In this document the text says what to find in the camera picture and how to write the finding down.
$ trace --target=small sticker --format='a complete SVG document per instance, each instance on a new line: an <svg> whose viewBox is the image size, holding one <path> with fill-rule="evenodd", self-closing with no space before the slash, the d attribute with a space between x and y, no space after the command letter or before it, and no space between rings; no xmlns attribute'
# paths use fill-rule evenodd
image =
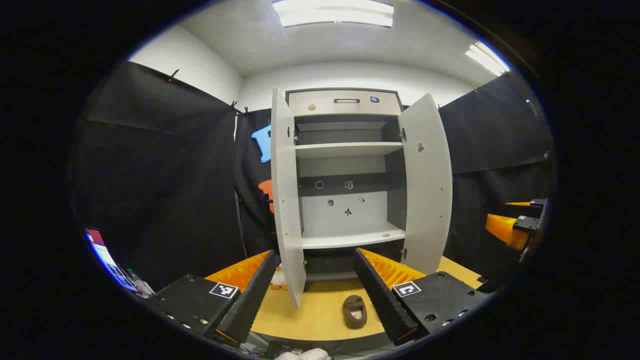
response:
<svg viewBox="0 0 640 360"><path fill-rule="evenodd" d="M227 285L219 282L213 289L211 289L209 293L217 295L219 297L224 297L226 299L231 299L236 294L236 291L238 291L237 286Z"/></svg>
<svg viewBox="0 0 640 360"><path fill-rule="evenodd" d="M400 295L400 297L413 295L422 291L416 284L413 283L413 281L405 282L404 284L394 285L394 290L398 295Z"/></svg>

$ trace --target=screen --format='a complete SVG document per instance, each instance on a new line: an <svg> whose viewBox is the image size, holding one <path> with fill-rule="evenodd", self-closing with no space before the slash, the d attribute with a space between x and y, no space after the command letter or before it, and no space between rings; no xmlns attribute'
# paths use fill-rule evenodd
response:
<svg viewBox="0 0 640 360"><path fill-rule="evenodd" d="M127 277L120 270L120 267L116 265L116 262L113 261L111 255L109 255L109 251L107 251L107 247L104 245L104 241L102 241L102 235L100 235L100 231L96 229L85 228L84 234L86 235L87 240L89 240L93 251L96 255L98 255L100 262L107 270L107 272L111 275L111 277L123 288L139 293L138 289L136 289L136 287L131 284L131 282L129 282Z"/></svg>

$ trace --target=drawer handle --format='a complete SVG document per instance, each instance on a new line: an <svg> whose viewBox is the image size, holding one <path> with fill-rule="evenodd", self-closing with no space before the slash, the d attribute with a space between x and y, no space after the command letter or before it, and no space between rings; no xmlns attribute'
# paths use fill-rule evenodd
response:
<svg viewBox="0 0 640 360"><path fill-rule="evenodd" d="M336 104L344 104L344 103L357 104L360 102L360 99L334 99L333 102Z"/></svg>

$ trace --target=brown slipper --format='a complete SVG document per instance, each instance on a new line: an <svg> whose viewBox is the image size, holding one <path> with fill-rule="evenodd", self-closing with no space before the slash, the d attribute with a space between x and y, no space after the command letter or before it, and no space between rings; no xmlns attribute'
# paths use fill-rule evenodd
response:
<svg viewBox="0 0 640 360"><path fill-rule="evenodd" d="M342 315L348 327L357 329L367 323L367 308L358 295L351 295L342 304Z"/></svg>

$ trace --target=blue foam piece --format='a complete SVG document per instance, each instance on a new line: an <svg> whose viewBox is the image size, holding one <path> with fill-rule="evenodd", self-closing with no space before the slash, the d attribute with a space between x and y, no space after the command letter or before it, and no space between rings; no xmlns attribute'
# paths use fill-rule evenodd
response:
<svg viewBox="0 0 640 360"><path fill-rule="evenodd" d="M255 139L255 141L258 142L258 147L260 148L260 152L262 153L260 161L263 163L271 161L271 137L269 136L270 131L271 125L268 125L251 134L251 138Z"/></svg>

